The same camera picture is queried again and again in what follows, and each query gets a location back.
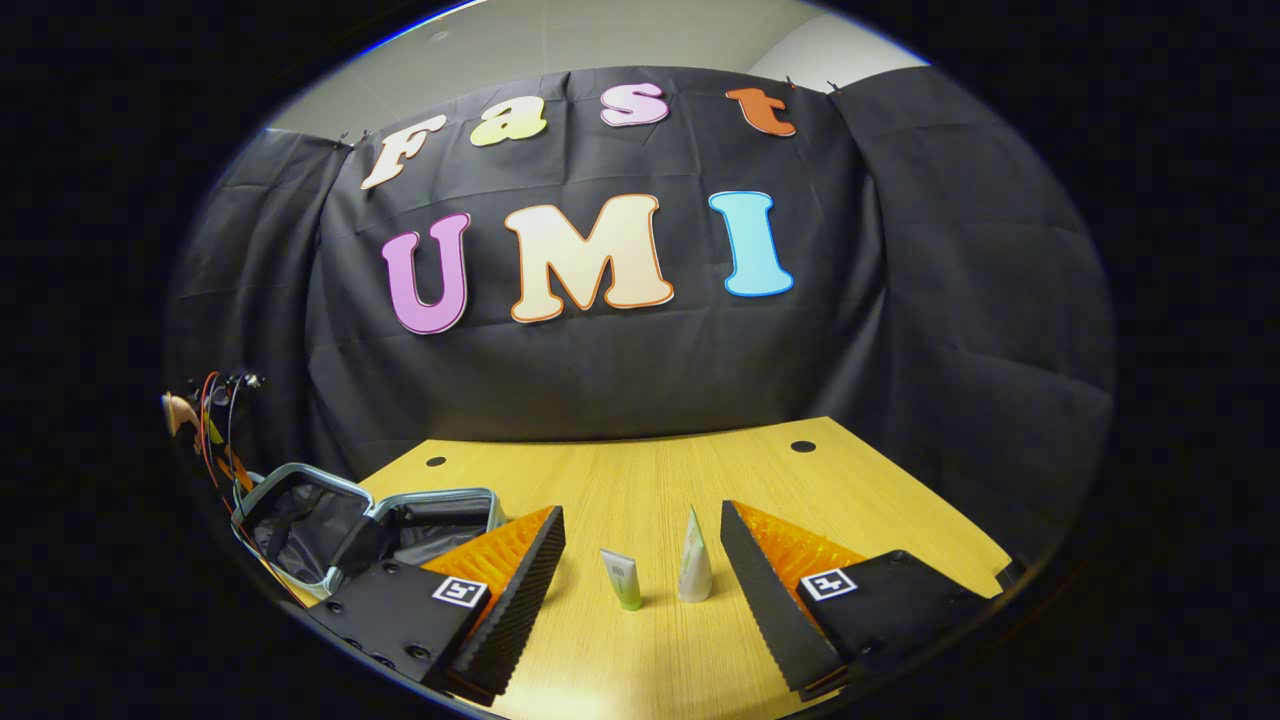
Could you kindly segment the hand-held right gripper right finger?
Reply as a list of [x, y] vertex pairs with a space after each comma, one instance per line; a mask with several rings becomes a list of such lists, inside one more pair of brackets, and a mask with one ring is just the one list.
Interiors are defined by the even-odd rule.
[[847, 539], [745, 502], [719, 539], [786, 687], [803, 698], [905, 666], [973, 620], [1027, 571], [938, 498], [858, 501]]

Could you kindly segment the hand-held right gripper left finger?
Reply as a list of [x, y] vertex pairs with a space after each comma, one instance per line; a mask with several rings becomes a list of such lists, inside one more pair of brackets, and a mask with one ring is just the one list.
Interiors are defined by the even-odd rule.
[[559, 505], [424, 564], [372, 562], [308, 620], [349, 652], [470, 701], [504, 694], [564, 550]]

